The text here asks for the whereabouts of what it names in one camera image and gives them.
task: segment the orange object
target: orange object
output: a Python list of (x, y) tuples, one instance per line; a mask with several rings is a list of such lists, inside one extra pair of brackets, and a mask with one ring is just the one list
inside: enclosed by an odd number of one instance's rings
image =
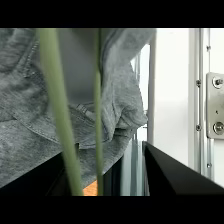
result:
[(84, 196), (97, 196), (97, 181), (84, 188)]

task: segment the yellow-green strip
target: yellow-green strip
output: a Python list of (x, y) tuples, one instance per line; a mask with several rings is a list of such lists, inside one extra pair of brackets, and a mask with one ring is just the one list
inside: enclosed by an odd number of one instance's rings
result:
[(99, 71), (100, 59), (100, 28), (96, 29), (95, 36), (95, 84), (94, 84), (94, 103), (96, 114), (96, 171), (98, 196), (103, 195), (103, 152), (102, 152), (102, 126), (101, 126), (101, 78)]
[(63, 158), (72, 195), (83, 195), (79, 160), (76, 156), (72, 126), (68, 112), (64, 76), (60, 60), (56, 28), (38, 28), (40, 58), (53, 108), (57, 132), (63, 148)]

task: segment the metal plate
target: metal plate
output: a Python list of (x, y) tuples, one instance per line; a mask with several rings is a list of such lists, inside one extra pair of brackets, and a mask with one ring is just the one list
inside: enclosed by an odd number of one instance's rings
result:
[(215, 132), (217, 122), (224, 124), (224, 85), (219, 88), (214, 85), (214, 81), (219, 78), (224, 80), (224, 74), (210, 72), (206, 79), (207, 136), (213, 139), (224, 139), (224, 133)]

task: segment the gray fabric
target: gray fabric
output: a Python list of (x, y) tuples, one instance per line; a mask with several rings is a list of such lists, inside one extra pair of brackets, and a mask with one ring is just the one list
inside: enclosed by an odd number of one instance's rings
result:
[[(151, 28), (102, 29), (104, 173), (147, 121), (130, 60), (153, 33)], [(0, 187), (61, 152), (38, 55), (34, 29), (0, 29)], [(96, 178), (91, 107), (69, 105), (83, 187)]]

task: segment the gray garment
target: gray garment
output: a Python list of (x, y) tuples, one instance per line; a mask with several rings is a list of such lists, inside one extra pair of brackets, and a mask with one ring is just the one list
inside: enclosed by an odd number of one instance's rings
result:
[[(104, 173), (147, 121), (130, 60), (154, 31), (102, 29)], [(0, 187), (61, 152), (38, 55), (34, 29), (0, 29)], [(85, 187), (96, 178), (95, 115), (82, 104), (69, 109)]]

